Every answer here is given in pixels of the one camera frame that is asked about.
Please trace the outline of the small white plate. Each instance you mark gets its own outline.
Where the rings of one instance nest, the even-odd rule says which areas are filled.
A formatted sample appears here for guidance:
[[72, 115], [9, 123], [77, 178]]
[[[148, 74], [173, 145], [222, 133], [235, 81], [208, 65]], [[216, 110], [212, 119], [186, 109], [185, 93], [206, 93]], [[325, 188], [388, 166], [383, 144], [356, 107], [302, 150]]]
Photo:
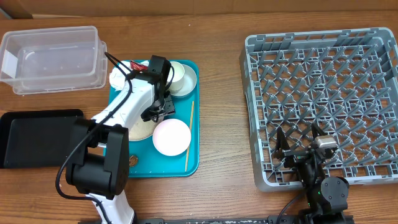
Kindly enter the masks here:
[[165, 156], [177, 156], [187, 150], [190, 142], [189, 127], [179, 119], [166, 119], [154, 129], [154, 147]]

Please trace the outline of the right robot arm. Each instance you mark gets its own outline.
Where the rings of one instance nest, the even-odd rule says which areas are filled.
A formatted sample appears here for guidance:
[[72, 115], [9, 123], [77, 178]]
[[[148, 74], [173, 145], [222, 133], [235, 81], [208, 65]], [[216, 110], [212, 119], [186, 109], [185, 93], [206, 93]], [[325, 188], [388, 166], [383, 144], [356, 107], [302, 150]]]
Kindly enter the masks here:
[[[317, 124], [313, 123], [311, 129], [313, 141], [301, 151], [290, 147], [282, 128], [277, 129], [274, 155], [284, 162], [285, 168], [296, 171], [303, 191], [280, 211], [275, 222], [354, 223], [352, 216], [343, 213], [348, 208], [348, 181], [343, 177], [327, 177], [322, 168], [322, 164], [334, 156], [338, 145], [333, 136], [327, 135]], [[285, 211], [303, 196], [309, 207], [296, 216], [285, 218]]]

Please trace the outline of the white napkin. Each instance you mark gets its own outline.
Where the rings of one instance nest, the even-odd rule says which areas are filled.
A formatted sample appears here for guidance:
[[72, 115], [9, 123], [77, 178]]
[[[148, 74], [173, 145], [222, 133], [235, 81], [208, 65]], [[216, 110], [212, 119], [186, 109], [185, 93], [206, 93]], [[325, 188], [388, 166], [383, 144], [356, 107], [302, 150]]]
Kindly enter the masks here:
[[[131, 64], [130, 61], [122, 61], [123, 65], [120, 63], [118, 66], [124, 71], [126, 75], [128, 75], [131, 72]], [[123, 73], [118, 69], [117, 67], [114, 67], [109, 74], [109, 83], [110, 85], [116, 90], [116, 91], [121, 91], [124, 86], [125, 86], [125, 76]]]

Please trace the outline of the large white plate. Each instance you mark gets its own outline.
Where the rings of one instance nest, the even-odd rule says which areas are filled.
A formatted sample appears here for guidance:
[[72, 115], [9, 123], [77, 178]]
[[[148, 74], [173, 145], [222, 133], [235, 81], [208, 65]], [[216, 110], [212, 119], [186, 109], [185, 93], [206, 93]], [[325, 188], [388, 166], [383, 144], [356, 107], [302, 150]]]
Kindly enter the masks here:
[[158, 123], [139, 119], [135, 125], [129, 130], [130, 141], [141, 141], [153, 135], [154, 129]]

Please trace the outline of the red snack wrapper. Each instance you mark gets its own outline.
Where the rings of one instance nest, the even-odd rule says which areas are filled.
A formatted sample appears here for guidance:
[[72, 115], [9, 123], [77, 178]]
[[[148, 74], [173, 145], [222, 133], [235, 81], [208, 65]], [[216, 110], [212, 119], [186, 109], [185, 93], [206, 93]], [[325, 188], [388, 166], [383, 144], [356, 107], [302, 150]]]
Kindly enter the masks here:
[[130, 66], [131, 66], [132, 70], [137, 70], [137, 71], [147, 70], [147, 68], [149, 66], [149, 61], [145, 60], [143, 62], [136, 62], [136, 61], [131, 60]]

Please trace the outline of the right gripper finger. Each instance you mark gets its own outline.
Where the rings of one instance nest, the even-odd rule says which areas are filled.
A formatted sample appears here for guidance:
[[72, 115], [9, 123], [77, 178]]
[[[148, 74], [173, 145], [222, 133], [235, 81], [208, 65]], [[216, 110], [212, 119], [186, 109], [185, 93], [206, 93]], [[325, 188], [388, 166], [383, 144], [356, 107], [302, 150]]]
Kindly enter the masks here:
[[284, 152], [290, 151], [290, 146], [286, 140], [285, 134], [281, 127], [277, 128], [277, 139], [274, 149], [274, 157], [277, 159], [284, 158]]
[[312, 136], [314, 139], [317, 138], [318, 136], [326, 136], [326, 133], [316, 123], [311, 124], [311, 129], [312, 129]]

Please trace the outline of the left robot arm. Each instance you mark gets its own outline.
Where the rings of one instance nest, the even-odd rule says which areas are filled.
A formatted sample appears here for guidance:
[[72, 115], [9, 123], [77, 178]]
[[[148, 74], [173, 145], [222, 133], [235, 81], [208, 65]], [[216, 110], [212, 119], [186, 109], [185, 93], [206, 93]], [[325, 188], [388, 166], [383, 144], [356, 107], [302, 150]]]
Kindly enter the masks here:
[[137, 120], [158, 122], [175, 113], [168, 82], [171, 63], [153, 55], [147, 68], [132, 70], [109, 53], [105, 56], [124, 77], [119, 95], [92, 119], [78, 119], [70, 138], [72, 152], [59, 169], [55, 186], [63, 198], [73, 200], [60, 188], [64, 174], [76, 187], [77, 200], [93, 202], [100, 223], [137, 223], [124, 188], [129, 177], [129, 130]]

